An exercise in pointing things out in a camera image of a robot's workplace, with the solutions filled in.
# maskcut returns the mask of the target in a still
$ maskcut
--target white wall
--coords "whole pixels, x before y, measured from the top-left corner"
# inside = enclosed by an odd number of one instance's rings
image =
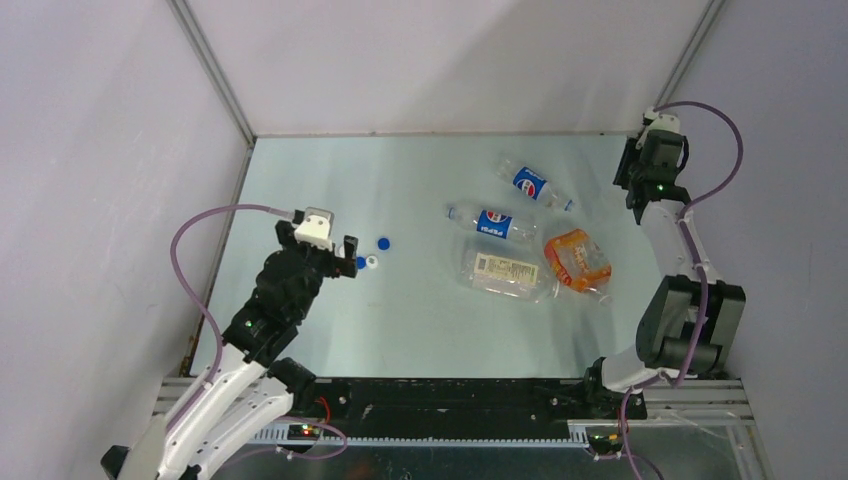
[[[164,0],[0,6],[0,477],[105,478],[198,315],[172,233],[246,145]],[[204,286],[222,221],[182,260]]]
[[[630,130],[707,0],[189,3],[267,135]]]
[[[786,480],[846,475],[846,20],[844,0],[729,2],[677,95],[723,108],[745,139],[698,232],[748,295],[729,364]],[[679,113],[692,144],[682,184],[700,193],[729,171],[733,137]]]

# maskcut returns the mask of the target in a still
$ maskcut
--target light blue tabletop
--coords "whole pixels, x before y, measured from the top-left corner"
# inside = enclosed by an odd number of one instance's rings
[[[262,138],[241,203],[335,213],[333,239],[359,238],[379,267],[326,280],[300,335],[285,350],[320,376],[579,377],[601,355],[631,345],[660,281],[647,238],[612,185],[624,136],[407,136]],[[571,193],[570,213],[551,213],[494,175],[509,153]],[[539,304],[457,282],[469,235],[445,216],[468,199],[532,215],[545,239],[586,230],[613,266],[611,307],[579,294]],[[222,330],[279,248],[277,218],[236,215],[210,301]],[[377,240],[391,240],[388,251]],[[541,251],[541,242],[535,246]],[[214,356],[204,327],[192,372]]]

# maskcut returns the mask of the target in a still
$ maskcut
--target pepsi bottle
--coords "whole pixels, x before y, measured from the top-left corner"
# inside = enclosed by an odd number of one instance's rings
[[[536,238],[536,225],[532,220],[504,215],[473,203],[463,202],[449,206],[448,218],[466,230],[505,240],[529,243]]]
[[[525,195],[553,210],[571,210],[574,201],[562,190],[551,184],[546,178],[534,172],[527,165],[501,156],[496,174],[501,179],[515,185]]]

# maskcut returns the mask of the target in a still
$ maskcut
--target pepsi label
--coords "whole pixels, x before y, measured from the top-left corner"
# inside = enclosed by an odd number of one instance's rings
[[[510,223],[512,223],[512,217],[508,215],[501,215],[491,210],[483,210],[477,219],[477,231],[506,238],[509,233]]]
[[[547,180],[540,177],[533,170],[530,170],[527,167],[522,168],[515,174],[515,178],[512,179],[512,184],[518,187],[519,190],[524,192],[528,197],[536,200],[539,197],[539,192],[542,191],[542,187],[548,183]]]

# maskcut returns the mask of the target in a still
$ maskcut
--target flat plastic bottle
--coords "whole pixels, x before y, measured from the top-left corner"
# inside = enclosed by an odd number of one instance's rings
[[[563,191],[551,184],[546,178],[534,172],[522,162],[505,155],[500,157],[495,174],[502,180],[515,185],[515,188],[552,210],[571,210],[574,201]]]
[[[567,288],[532,255],[489,252],[479,243],[466,244],[459,269],[461,284],[534,303],[557,298]]]
[[[612,266],[586,232],[578,228],[554,237],[545,244],[544,252],[557,283],[590,294],[602,305],[612,302],[606,285]]]
[[[473,203],[461,202],[449,206],[448,218],[465,230],[518,243],[529,243],[536,238],[536,225],[532,220],[504,215]]]

